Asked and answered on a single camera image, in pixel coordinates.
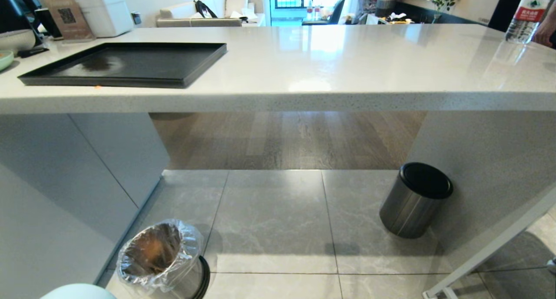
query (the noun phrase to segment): black lid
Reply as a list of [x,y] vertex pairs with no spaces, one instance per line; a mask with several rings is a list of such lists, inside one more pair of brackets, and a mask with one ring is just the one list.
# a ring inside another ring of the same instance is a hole
[[453,192],[450,179],[428,164],[406,163],[400,168],[400,177],[410,190],[426,198],[444,199]]

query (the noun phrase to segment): white box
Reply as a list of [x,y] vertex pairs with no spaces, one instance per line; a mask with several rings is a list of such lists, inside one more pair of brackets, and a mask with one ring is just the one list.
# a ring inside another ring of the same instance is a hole
[[76,0],[96,37],[115,37],[133,29],[125,0]]

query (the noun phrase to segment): marble floor tile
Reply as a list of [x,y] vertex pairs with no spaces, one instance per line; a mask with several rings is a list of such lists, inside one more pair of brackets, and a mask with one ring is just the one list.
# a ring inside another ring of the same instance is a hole
[[548,210],[548,214],[550,216],[552,216],[552,218],[554,220],[556,220],[556,206],[553,206],[552,208],[550,208],[550,210]]
[[230,171],[205,258],[218,273],[337,273],[320,171]]
[[226,170],[165,170],[143,209],[141,230],[180,219],[194,225],[206,245],[227,177]]
[[341,299],[338,275],[217,273],[204,299]]
[[556,278],[547,269],[479,273],[493,299],[554,299]]
[[548,214],[514,237],[477,268],[478,272],[537,269],[556,254],[556,222]]
[[404,239],[382,224],[379,209],[397,171],[323,170],[340,274],[450,273],[430,231]]
[[118,279],[116,273],[112,274],[105,289],[114,295],[116,299],[135,299],[137,295],[125,287]]
[[[422,299],[446,275],[340,275],[344,299]],[[458,299],[491,299],[477,274],[452,285]]]

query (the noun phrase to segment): vase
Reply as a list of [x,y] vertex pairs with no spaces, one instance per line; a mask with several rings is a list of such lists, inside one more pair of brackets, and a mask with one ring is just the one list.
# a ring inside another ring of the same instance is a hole
[[435,14],[432,24],[438,23],[438,20],[440,20],[441,16],[442,16],[442,14],[439,14],[439,13]]

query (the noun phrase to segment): black bag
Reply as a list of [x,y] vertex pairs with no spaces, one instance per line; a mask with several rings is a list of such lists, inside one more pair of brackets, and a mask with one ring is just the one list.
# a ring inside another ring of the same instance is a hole
[[212,16],[213,18],[217,18],[218,16],[216,16],[216,14],[210,10],[210,8],[204,4],[202,1],[200,0],[193,0],[193,2],[195,2],[195,9],[197,10],[197,12],[199,12],[201,14],[201,16],[203,16],[203,18],[206,18],[205,15],[210,14],[210,16]]

